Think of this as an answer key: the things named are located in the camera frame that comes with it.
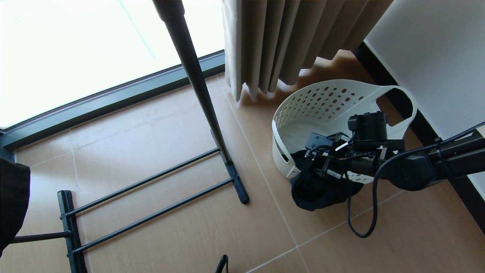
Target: black hanging garment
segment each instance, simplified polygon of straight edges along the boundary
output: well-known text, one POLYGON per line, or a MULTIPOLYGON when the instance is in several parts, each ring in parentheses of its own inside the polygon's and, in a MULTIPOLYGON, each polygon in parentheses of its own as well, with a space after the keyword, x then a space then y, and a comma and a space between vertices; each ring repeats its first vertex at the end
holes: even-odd
POLYGON ((364 184, 340 179, 323 179, 315 168, 322 166, 325 157, 318 156, 315 160, 305 157, 306 150, 298 151, 291 155, 296 167, 301 171, 299 175, 290 179, 291 196, 296 205, 302 209, 314 211, 347 200, 349 191, 352 195, 358 193, 364 184))
POLYGON ((24 223, 30 197, 30 168, 0 158, 0 257, 24 223))

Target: white plastic basket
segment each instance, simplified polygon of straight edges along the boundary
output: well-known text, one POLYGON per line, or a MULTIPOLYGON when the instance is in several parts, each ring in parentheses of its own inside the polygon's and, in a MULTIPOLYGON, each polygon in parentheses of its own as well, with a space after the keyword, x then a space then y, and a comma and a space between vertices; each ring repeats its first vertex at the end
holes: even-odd
MULTIPOLYGON (((375 102, 389 90, 397 88, 413 105, 411 117, 389 126, 389 139, 402 139, 416 115, 416 103, 411 93, 401 86, 371 85, 352 80, 330 80, 308 85, 286 98, 273 117, 273 160, 279 171, 291 179, 300 173, 292 153, 303 150, 311 133, 323 136, 343 132, 350 136, 347 120, 355 114, 379 111, 375 102)), ((372 182, 372 177, 349 172, 349 179, 372 182)))

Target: curtain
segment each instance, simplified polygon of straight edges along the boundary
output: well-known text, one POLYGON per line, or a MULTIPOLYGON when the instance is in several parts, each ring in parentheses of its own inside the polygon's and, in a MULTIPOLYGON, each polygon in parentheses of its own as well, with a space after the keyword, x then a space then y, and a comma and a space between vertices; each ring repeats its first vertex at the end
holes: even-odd
POLYGON ((392 0, 223 0, 226 81, 234 98, 296 83, 316 57, 356 49, 392 0))

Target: white wall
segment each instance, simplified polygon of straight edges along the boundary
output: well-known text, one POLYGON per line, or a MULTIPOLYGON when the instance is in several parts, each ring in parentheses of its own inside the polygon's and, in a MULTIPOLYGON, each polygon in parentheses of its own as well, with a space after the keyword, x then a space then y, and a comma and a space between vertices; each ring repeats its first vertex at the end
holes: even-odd
POLYGON ((485 120, 485 1, 394 0, 365 42, 442 138, 485 120))

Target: baseboard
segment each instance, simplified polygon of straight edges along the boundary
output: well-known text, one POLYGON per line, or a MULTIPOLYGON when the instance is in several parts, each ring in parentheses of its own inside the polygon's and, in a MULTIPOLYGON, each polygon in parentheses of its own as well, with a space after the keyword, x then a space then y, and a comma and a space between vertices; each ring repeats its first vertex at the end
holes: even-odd
MULTIPOLYGON (((378 85, 398 85, 365 43, 362 43, 360 47, 352 51, 352 53, 378 85)), ((401 95, 401 92, 388 92, 386 94, 396 110, 402 116, 405 116, 406 113, 412 111, 412 108, 410 108, 411 105, 407 103, 408 100, 403 100, 400 97, 401 95)), ((438 137, 419 109, 409 127, 411 127, 414 134, 423 145, 434 143, 435 139, 438 137)), ((475 222, 478 224, 481 231, 485 234, 485 213, 483 213, 485 211, 485 200, 468 177, 450 178, 448 181, 450 181, 451 186, 475 219, 475 222)))

